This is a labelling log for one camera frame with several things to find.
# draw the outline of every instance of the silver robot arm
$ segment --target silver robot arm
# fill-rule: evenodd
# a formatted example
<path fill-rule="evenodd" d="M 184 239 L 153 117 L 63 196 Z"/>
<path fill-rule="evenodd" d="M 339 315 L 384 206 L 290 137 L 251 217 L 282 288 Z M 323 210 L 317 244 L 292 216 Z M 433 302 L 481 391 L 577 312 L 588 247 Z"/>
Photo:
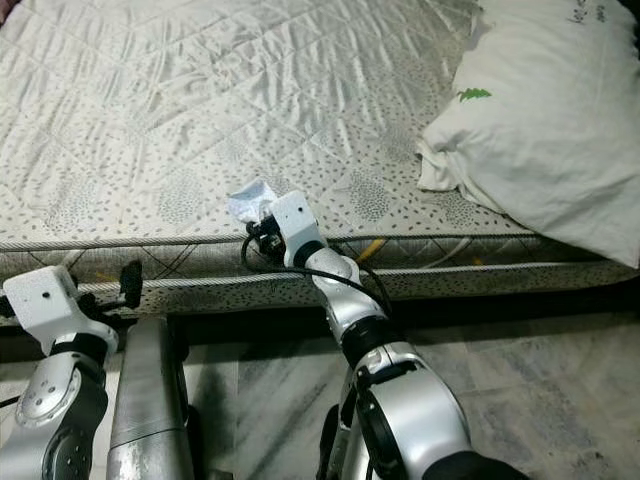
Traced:
<path fill-rule="evenodd" d="M 3 289 L 46 358 L 18 400 L 15 427 L 0 450 L 0 477 L 88 479 L 93 437 L 107 408 L 102 365 L 118 337 L 80 310 L 63 267 L 19 275 Z"/>
<path fill-rule="evenodd" d="M 358 265 L 328 247 L 301 192 L 275 200 L 270 212 L 285 247 L 285 266 L 360 284 Z M 267 223 L 273 232 L 272 219 Z M 348 441 L 334 444 L 326 478 L 487 478 L 482 476 L 487 473 L 493 478 L 494 470 L 482 470 L 486 462 L 512 474 L 500 478 L 526 478 L 473 452 L 466 418 L 451 390 L 372 295 L 336 279 L 311 275 L 311 280 L 352 371 L 336 435 L 338 440 L 346 433 Z M 480 477 L 465 476 L 481 470 Z"/>

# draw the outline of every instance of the white tissue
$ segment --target white tissue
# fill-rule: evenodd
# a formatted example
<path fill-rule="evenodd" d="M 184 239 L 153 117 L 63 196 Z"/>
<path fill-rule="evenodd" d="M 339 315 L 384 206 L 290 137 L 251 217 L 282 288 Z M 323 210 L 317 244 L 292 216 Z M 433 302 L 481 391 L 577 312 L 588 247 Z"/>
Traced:
<path fill-rule="evenodd" d="M 229 195 L 229 213 L 242 223 L 260 222 L 262 213 L 278 197 L 260 178 Z"/>

